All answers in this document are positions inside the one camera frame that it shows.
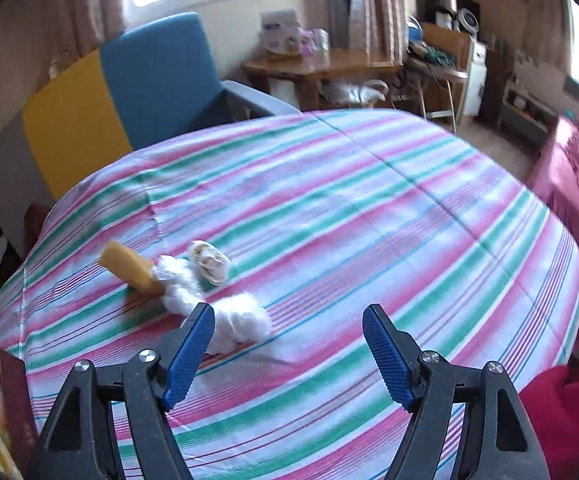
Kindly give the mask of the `wooden shelf unit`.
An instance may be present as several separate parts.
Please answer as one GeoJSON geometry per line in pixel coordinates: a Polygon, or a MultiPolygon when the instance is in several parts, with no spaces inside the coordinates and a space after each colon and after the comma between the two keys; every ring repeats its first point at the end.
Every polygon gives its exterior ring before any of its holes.
{"type": "Polygon", "coordinates": [[[478,115],[487,79],[487,48],[466,32],[408,19],[405,74],[425,120],[446,122],[453,132],[478,115]]]}

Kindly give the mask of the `striped window curtain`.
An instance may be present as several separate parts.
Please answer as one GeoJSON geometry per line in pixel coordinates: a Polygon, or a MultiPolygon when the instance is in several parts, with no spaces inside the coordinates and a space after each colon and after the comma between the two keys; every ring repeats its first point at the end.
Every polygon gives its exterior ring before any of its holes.
{"type": "Polygon", "coordinates": [[[405,0],[349,0],[348,48],[401,64],[407,50],[405,0]]]}

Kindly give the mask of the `wooden side table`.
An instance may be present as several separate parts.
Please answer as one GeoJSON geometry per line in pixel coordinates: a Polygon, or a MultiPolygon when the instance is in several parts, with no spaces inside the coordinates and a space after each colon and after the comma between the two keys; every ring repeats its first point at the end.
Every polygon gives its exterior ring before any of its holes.
{"type": "Polygon", "coordinates": [[[403,64],[377,54],[360,50],[334,49],[295,58],[258,58],[243,63],[242,70],[250,85],[270,93],[271,79],[294,84],[299,110],[312,112],[320,108],[319,84],[322,81],[350,79],[355,76],[391,76],[403,64]]]}

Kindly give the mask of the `striped bed sheet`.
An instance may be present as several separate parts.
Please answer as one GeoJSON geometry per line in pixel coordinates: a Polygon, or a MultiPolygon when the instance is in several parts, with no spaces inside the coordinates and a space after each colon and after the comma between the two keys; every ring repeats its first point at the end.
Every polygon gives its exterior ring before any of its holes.
{"type": "Polygon", "coordinates": [[[206,240],[232,263],[207,299],[248,292],[272,320],[168,416],[198,479],[384,476],[408,414],[364,341],[369,304],[517,388],[568,360],[579,324],[573,237],[472,145],[398,112],[255,120],[122,157],[53,207],[0,292],[37,424],[77,360],[125,362],[180,323],[99,265],[110,240],[148,259],[206,240]]]}

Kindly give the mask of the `white product box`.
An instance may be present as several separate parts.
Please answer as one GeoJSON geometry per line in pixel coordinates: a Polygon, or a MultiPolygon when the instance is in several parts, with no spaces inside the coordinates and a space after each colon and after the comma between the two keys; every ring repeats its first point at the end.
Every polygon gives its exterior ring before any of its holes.
{"type": "Polygon", "coordinates": [[[274,55],[300,54],[301,29],[294,9],[262,12],[259,32],[262,47],[274,55]]]}

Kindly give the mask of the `crumpled white plastic bag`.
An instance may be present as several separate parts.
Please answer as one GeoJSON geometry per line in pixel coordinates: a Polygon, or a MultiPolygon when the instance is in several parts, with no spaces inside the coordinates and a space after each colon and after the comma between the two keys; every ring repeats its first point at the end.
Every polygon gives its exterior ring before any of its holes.
{"type": "Polygon", "coordinates": [[[188,259],[162,255],[152,275],[163,286],[162,303],[172,314],[188,316],[204,300],[195,266],[188,259]]]}

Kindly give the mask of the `yellow sponge on bed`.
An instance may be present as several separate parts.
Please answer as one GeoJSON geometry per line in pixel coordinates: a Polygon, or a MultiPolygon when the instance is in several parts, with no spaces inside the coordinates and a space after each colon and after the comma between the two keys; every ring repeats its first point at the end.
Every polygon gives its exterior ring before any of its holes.
{"type": "Polygon", "coordinates": [[[104,246],[99,264],[141,295],[155,296],[165,291],[153,274],[153,263],[117,240],[104,246]]]}

